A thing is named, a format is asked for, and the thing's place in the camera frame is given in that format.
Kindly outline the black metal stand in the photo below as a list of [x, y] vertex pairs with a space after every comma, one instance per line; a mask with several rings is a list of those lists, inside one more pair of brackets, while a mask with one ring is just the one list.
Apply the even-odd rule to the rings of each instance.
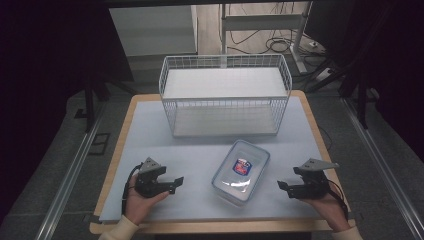
[[113, 79], [107, 75], [100, 75], [99, 77], [88, 77], [83, 80], [84, 83], [84, 98], [85, 109], [78, 109], [75, 114], [76, 119], [86, 119], [86, 130], [88, 133], [94, 128], [95, 123], [95, 110], [94, 110], [94, 97], [97, 97], [100, 102], [108, 101], [111, 93], [107, 88], [107, 83], [127, 92], [131, 95], [137, 95], [138, 91], [125, 85], [121, 81]]
[[310, 80], [315, 80], [326, 68], [330, 68], [331, 73], [328, 77], [318, 83], [305, 88], [306, 93], [313, 93], [329, 85], [330, 83], [341, 79], [341, 85], [338, 89], [339, 96], [349, 98], [356, 93], [356, 117], [364, 129], [368, 128], [366, 122], [366, 104], [373, 102], [373, 99], [367, 96], [367, 80], [364, 67], [360, 60], [353, 60], [351, 63], [340, 67], [331, 59], [323, 61], [313, 72]]

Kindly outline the white cabinet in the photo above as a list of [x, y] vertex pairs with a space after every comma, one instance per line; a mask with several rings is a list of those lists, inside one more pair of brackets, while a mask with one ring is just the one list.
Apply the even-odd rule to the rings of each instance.
[[198, 52], [194, 5], [109, 10], [127, 56]]

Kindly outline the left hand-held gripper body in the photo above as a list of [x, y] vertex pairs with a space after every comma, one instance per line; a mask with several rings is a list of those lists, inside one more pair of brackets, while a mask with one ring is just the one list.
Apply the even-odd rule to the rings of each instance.
[[135, 190], [145, 198], [152, 198], [169, 189], [165, 183], [159, 183], [158, 177], [166, 173], [166, 167], [148, 157], [142, 164], [135, 183]]

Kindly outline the white power strip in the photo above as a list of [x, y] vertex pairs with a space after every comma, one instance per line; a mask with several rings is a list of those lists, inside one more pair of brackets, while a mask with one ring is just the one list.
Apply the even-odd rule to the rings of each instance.
[[314, 77], [314, 80], [320, 82], [332, 75], [333, 73], [334, 70], [332, 68], [325, 68]]

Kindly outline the light blue table mat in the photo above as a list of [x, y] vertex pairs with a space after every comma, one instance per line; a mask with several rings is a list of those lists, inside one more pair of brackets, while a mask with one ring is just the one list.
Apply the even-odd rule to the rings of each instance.
[[102, 221], [121, 217], [121, 197], [130, 171], [150, 157], [167, 168], [161, 182], [182, 177], [176, 193], [160, 202], [149, 214], [150, 221], [230, 220], [270, 218], [315, 218], [317, 213], [306, 203], [291, 199], [280, 190], [279, 180], [299, 184], [293, 168], [310, 158], [320, 159], [306, 109], [299, 97], [292, 97], [276, 136], [244, 136], [270, 153], [250, 200], [238, 207], [220, 197], [211, 181], [230, 148], [234, 137], [175, 138], [159, 101], [135, 104], [123, 152], [118, 158], [111, 190], [100, 214]]

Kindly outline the white wire shelf rack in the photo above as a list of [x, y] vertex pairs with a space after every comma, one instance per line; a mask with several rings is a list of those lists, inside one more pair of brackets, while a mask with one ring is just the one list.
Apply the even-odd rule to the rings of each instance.
[[175, 137], [275, 135], [291, 90], [281, 54], [167, 56], [159, 78]]

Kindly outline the dark curtain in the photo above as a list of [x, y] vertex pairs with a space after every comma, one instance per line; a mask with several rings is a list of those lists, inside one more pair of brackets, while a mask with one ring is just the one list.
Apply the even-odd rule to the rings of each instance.
[[41, 162], [67, 100], [132, 72], [106, 0], [0, 0], [0, 224]]
[[383, 119], [424, 162], [424, 0], [314, 0], [305, 29], [378, 93]]

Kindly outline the person's left hand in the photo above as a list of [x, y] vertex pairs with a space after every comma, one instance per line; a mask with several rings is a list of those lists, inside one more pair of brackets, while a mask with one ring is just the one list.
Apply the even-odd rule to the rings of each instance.
[[152, 198], [144, 198], [134, 189], [136, 180], [136, 175], [133, 175], [130, 179], [124, 216], [133, 224], [140, 225], [148, 216], [150, 210], [157, 203], [168, 197], [169, 193], [163, 192]]

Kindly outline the black floor plate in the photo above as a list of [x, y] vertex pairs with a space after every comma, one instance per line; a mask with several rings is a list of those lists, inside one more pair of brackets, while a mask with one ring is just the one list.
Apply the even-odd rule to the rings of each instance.
[[88, 154], [93, 156], [104, 155], [108, 146], [109, 138], [109, 133], [97, 133], [91, 143]]

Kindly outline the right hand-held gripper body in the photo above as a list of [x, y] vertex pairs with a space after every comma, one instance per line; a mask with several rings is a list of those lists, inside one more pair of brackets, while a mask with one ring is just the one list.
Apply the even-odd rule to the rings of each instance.
[[303, 165], [294, 167], [294, 173], [299, 175], [304, 184], [293, 187], [293, 197], [296, 199], [320, 199], [329, 190], [329, 179], [325, 170], [338, 168], [337, 163], [310, 158]]

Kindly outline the person's right hand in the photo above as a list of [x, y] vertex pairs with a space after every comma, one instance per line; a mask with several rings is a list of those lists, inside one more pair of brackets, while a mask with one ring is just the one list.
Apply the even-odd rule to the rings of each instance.
[[327, 193], [321, 199], [304, 199], [304, 202], [310, 204], [318, 212], [334, 233], [351, 228], [342, 207], [331, 194]]

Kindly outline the aluminium floor rail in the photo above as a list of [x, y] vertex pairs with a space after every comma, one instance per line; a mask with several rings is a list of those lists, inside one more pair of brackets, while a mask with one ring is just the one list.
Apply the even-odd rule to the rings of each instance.
[[59, 189], [56, 192], [52, 203], [50, 204], [50, 207], [45, 215], [44, 220], [42, 221], [42, 224], [40, 225], [34, 240], [52, 239], [60, 218], [67, 205], [69, 197], [73, 191], [76, 180], [80, 174], [82, 166], [84, 165], [88, 151], [92, 142], [94, 141], [94, 137], [102, 121], [106, 106], [106, 103], [100, 103], [97, 107], [94, 115], [94, 123], [90, 130], [84, 134], [84, 138], [79, 145], [78, 151], [71, 161], [71, 164], [68, 167], [64, 178], [62, 179]]
[[354, 106], [344, 98], [341, 99], [341, 102], [414, 239], [424, 240], [424, 221], [412, 201], [401, 188], [369, 130], [365, 129], [357, 119]]

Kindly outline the clear plastic food container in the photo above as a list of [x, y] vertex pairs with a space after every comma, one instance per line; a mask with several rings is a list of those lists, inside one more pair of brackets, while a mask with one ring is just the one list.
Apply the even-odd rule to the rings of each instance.
[[236, 206], [245, 205], [253, 195], [270, 153], [244, 140], [237, 140], [212, 178], [217, 194]]

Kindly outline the wooden table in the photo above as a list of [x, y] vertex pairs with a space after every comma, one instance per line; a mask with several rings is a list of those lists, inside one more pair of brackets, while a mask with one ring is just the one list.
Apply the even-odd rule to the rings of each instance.
[[[319, 133], [315, 118], [309, 106], [305, 94], [300, 90], [292, 92], [292, 97], [299, 97], [303, 107], [306, 109], [308, 122], [311, 126], [313, 136], [318, 145], [319, 152], [322, 154], [320, 159], [328, 161], [330, 159], [326, 150], [321, 134]], [[105, 201], [111, 190], [115, 173], [119, 165], [118, 158], [123, 152], [125, 138], [129, 132], [129, 127], [135, 110], [135, 104], [138, 102], [159, 101], [156, 94], [137, 95], [132, 98], [122, 129], [118, 137], [118, 142], [113, 153], [109, 169], [103, 184], [101, 194], [95, 209], [95, 213], [99, 218], [97, 223], [91, 224], [90, 230], [95, 234], [103, 233], [112, 229], [118, 221], [102, 221], [100, 219], [101, 211], [105, 205]], [[150, 221], [147, 219], [141, 231], [144, 234], [235, 234], [235, 233], [264, 233], [264, 232], [314, 232], [324, 231], [328, 227], [327, 223], [318, 215], [315, 218], [270, 218], [270, 219], [212, 219], [212, 220], [167, 220], [167, 221]]]

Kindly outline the white metal desk frame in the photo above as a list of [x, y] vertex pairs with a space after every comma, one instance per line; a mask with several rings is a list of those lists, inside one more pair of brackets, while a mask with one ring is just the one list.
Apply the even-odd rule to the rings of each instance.
[[303, 11], [299, 14], [265, 14], [265, 15], [229, 15], [226, 4], [221, 4], [221, 53], [227, 53], [227, 32], [228, 31], [256, 31], [256, 30], [295, 30], [296, 37], [289, 44], [289, 50], [301, 74], [307, 72], [306, 66], [300, 56], [300, 43], [308, 20], [308, 15], [312, 6], [311, 1], [307, 1]]

